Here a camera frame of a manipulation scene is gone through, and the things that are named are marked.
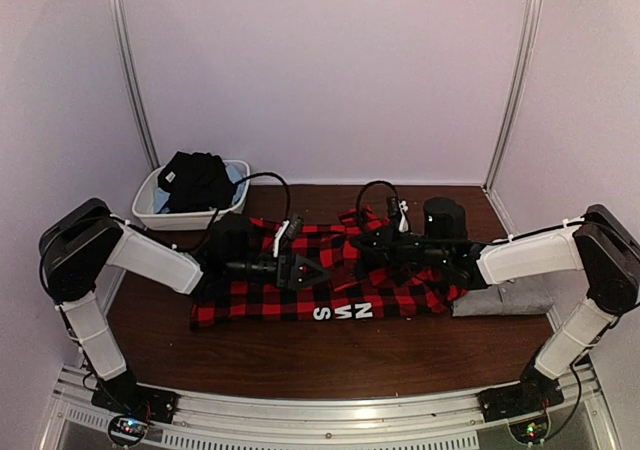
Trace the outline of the red black plaid shirt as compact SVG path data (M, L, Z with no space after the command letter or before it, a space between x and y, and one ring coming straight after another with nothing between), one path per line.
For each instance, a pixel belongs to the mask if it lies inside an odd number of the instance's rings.
M269 283L237 278L216 286L216 296L196 299L190 328L199 330L238 319L258 321L370 320L440 314L467 291L445 279L435 268L404 264L398 269L367 269L350 240L361 234L360 215L368 230L389 223L370 207L338 215L337 224L306 224L293 243L293 252L321 264L330 279L294 291Z

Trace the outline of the white plastic laundry basket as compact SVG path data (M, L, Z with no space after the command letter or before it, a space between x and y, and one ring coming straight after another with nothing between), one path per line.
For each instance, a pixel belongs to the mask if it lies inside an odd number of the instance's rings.
M226 159L225 165L234 168L239 177L246 177L251 173L250 165L243 160ZM156 189L158 187L158 176L164 166L153 170L143 181L133 200L131 210L147 228L158 231L196 231L205 230L215 211L209 212L187 212L187 213L156 213ZM242 214L246 205L250 183L241 184L236 191L238 195L233 200L233 205L227 209L220 210L217 219L229 213Z

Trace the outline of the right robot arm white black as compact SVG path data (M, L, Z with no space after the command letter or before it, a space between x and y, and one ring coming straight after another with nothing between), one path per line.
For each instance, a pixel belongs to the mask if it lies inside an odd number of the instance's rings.
M639 243L602 204L554 226L490 243L470 239L466 211L452 199L425 201L420 233L410 230L401 203L390 206L389 223L353 240L355 248L387 266L431 267L466 290L537 278L554 296L562 283L584 291L523 370L512 393L519 410L535 410L611 325L639 306Z

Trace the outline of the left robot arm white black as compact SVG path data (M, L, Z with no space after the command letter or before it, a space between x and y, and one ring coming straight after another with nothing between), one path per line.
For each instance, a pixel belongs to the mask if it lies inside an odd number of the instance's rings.
M301 217L289 217L277 225L267 249L253 249L248 218L215 215L201 242L181 250L113 214L103 200L90 198L42 234L40 283L94 372L99 391L121 413L133 414L143 406L144 394L96 294L105 268L200 299L223 295L234 280L297 292L330 279L321 264L294 251L302 227Z

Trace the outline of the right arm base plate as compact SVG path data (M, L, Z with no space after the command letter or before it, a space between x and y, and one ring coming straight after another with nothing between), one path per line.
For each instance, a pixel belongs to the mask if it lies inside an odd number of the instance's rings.
M564 402L564 395L555 385L543 387L536 383L519 382L481 391L478 401L485 422L511 419L542 412L547 406Z

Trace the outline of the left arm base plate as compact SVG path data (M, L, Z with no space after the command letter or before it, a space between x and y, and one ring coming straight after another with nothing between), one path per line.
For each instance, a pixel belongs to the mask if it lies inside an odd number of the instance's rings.
M109 381L97 384L91 404L145 422L171 424L177 400L178 395L172 391Z

